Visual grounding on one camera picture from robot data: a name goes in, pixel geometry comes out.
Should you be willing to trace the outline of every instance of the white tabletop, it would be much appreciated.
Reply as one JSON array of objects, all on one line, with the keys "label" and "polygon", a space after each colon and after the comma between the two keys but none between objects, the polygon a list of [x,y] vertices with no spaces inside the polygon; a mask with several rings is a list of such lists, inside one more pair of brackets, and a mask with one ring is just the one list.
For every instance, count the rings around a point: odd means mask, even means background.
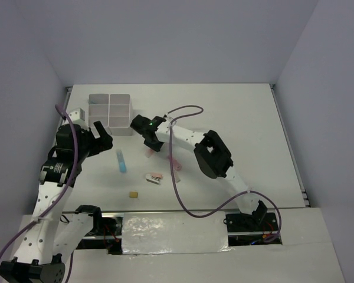
[{"label": "white tabletop", "polygon": [[75,251],[70,283],[88,282],[345,283],[331,243],[240,246],[217,254],[156,256]]},{"label": "white tabletop", "polygon": [[[82,108],[87,116],[88,97],[94,93],[130,94],[133,116],[141,114],[148,118],[186,104],[202,106],[205,111],[200,116],[180,120],[178,124],[197,131],[217,131],[246,183],[281,208],[304,207],[268,84],[74,85],[67,110]],[[81,204],[96,205],[103,211],[180,210],[169,174],[167,146],[146,158],[146,147],[137,133],[113,138],[113,149],[84,161],[65,211],[75,210]],[[123,152],[125,174],[119,172],[116,149]],[[192,153],[179,148],[173,152],[182,164],[178,189],[188,208],[213,209],[228,199],[217,181],[203,175]],[[145,181],[147,172],[163,174],[161,185]],[[129,198],[129,192],[138,192],[138,198]]]}]

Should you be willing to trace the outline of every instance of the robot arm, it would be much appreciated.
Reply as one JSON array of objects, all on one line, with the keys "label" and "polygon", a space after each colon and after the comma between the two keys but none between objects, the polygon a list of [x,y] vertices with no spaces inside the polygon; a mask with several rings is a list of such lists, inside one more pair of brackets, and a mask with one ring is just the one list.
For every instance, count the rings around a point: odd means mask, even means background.
[{"label": "robot arm", "polygon": [[[156,116],[150,120],[138,115],[131,127],[145,138],[144,144],[156,152],[164,143],[169,143],[170,120],[167,117]],[[215,131],[200,133],[174,125],[172,143],[194,153],[202,173],[217,179],[230,196],[249,189],[234,168],[231,152]],[[241,213],[251,215],[258,208],[259,198],[244,194],[235,202]]]},{"label": "robot arm", "polygon": [[[78,243],[87,233],[100,228],[100,208],[81,205],[70,223],[55,238],[64,205],[81,172],[81,164],[87,157],[113,147],[113,138],[106,133],[101,122],[94,123],[100,135],[95,138],[84,122],[82,109],[72,111],[69,116],[77,137],[78,159],[75,176],[71,176],[74,163],[73,135],[70,125],[65,122],[59,127],[56,145],[50,150],[48,159],[41,168],[37,204],[32,215],[35,224],[27,230],[13,260],[3,261],[0,265],[0,275],[8,282],[61,282],[65,262]],[[40,218],[39,216],[62,194],[69,178],[72,178],[72,182],[63,197]]]}]

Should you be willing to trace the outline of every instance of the wire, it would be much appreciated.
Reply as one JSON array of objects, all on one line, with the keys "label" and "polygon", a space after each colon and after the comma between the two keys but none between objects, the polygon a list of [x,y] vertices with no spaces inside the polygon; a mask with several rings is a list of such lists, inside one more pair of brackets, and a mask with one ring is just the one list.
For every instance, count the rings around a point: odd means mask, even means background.
[{"label": "wire", "polygon": [[269,222],[266,221],[266,224],[270,226],[271,230],[270,233],[274,232],[274,227],[272,226],[272,224],[270,224]]},{"label": "wire", "polygon": [[173,169],[173,150],[172,150],[172,145],[173,145],[173,122],[181,119],[181,118],[185,118],[185,117],[192,117],[192,116],[195,116],[195,115],[199,115],[201,114],[204,109],[201,107],[201,106],[197,106],[197,105],[186,105],[186,106],[181,106],[181,107],[178,107],[178,108],[175,108],[169,112],[167,112],[167,114],[170,114],[174,111],[177,111],[177,110],[180,110],[180,109],[183,109],[183,108],[198,108],[199,111],[198,112],[194,112],[194,113],[191,113],[191,114],[186,114],[186,115],[181,115],[181,116],[178,116],[176,118],[173,118],[171,120],[171,122],[169,123],[169,156],[171,157],[169,159],[169,166],[171,168],[171,175],[172,175],[172,183],[173,183],[173,189],[175,191],[175,195],[177,197],[177,200],[179,202],[179,204],[181,205],[182,209],[188,214],[190,215],[191,217],[195,217],[195,218],[206,218],[210,215],[213,215],[214,213],[218,212],[219,210],[221,210],[224,206],[226,206],[227,204],[229,204],[230,202],[232,202],[235,198],[239,197],[239,196],[242,196],[242,195],[245,195],[247,193],[254,193],[256,195],[259,195],[259,196],[262,196],[264,199],[266,199],[268,202],[271,203],[271,205],[275,208],[277,214],[278,214],[278,220],[279,220],[279,229],[277,231],[276,234],[273,234],[273,235],[270,235],[270,236],[267,236],[265,239],[264,239],[264,242],[265,243],[269,243],[269,242],[272,242],[273,240],[277,239],[280,235],[280,231],[281,231],[281,227],[282,227],[282,217],[281,217],[281,214],[280,214],[280,211],[277,207],[277,205],[271,200],[269,199],[266,195],[260,193],[260,192],[257,192],[255,190],[245,190],[243,192],[240,192],[240,193],[237,193],[236,195],[234,195],[233,197],[229,198],[228,200],[226,200],[223,204],[219,205],[217,208],[215,208],[213,211],[211,212],[208,212],[204,215],[196,215],[194,213],[192,213],[188,208],[186,208],[186,206],[183,204],[182,202],[182,199],[178,193],[178,189],[177,189],[177,184],[176,184],[176,179],[175,179],[175,172],[174,172],[174,169]]},{"label": "wire", "polygon": [[[69,123],[69,125],[71,127],[71,132],[72,132],[72,137],[73,137],[73,147],[74,147],[73,165],[72,165],[72,170],[71,170],[70,177],[68,178],[67,183],[64,185],[64,188],[61,191],[60,195],[58,196],[58,198],[55,200],[54,203],[52,203],[48,208],[46,208],[45,211],[43,211],[43,213],[41,213],[39,215],[39,218],[42,218],[46,214],[48,214],[50,212],[50,210],[53,209],[55,207],[55,205],[57,205],[58,202],[62,199],[62,197],[64,196],[64,194],[68,190],[68,187],[71,185],[71,183],[72,183],[72,181],[73,181],[73,179],[75,177],[76,169],[77,169],[78,148],[77,148],[77,135],[76,135],[75,127],[73,125],[73,122],[72,122],[70,116],[65,112],[65,110],[63,109],[62,106],[55,105],[55,109],[57,110],[57,112],[59,113],[59,115],[63,119],[67,119],[67,121],[68,121],[68,123]],[[16,241],[17,238],[20,237],[24,232],[26,232],[27,230],[30,230],[31,228],[33,228],[37,223],[38,223],[37,221],[30,222],[27,226],[22,228],[16,235],[14,235],[13,238],[10,239],[8,241],[8,243],[6,243],[6,245],[0,251],[0,260],[1,260],[2,256],[3,256],[3,254],[5,253],[5,251],[14,243],[14,241]]]},{"label": "wire", "polygon": [[60,222],[63,222],[63,223],[66,223],[66,224],[70,223],[70,221],[68,220],[68,218],[64,214],[62,214],[60,216]]},{"label": "wire", "polygon": [[109,231],[109,233],[114,237],[114,239],[116,240],[116,242],[119,242],[119,239],[115,236],[115,234],[109,229],[109,227],[107,225],[105,225],[106,229]]},{"label": "wire", "polygon": [[71,257],[70,257],[70,267],[68,269],[67,278],[65,279],[64,283],[68,283],[68,280],[70,280],[71,273],[72,273],[72,264],[73,264],[73,252],[72,252]]}]

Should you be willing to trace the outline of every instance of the white wall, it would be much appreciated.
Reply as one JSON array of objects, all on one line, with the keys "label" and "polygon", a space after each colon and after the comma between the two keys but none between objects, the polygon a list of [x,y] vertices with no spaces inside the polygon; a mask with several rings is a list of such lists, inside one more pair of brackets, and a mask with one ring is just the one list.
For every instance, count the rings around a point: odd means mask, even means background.
[{"label": "white wall", "polygon": [[64,96],[14,1],[0,0],[0,249],[32,211]]},{"label": "white wall", "polygon": [[320,0],[277,82],[310,200],[354,282],[354,0]]},{"label": "white wall", "polygon": [[317,0],[16,0],[65,85],[276,82]]}]

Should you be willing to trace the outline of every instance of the white grid container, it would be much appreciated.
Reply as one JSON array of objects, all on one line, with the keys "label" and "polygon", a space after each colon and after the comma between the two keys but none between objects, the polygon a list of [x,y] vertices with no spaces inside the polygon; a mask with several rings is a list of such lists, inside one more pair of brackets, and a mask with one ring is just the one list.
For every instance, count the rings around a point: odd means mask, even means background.
[{"label": "white grid container", "polygon": [[101,121],[112,136],[131,136],[132,104],[130,94],[90,94],[88,123],[97,134],[93,123]]}]

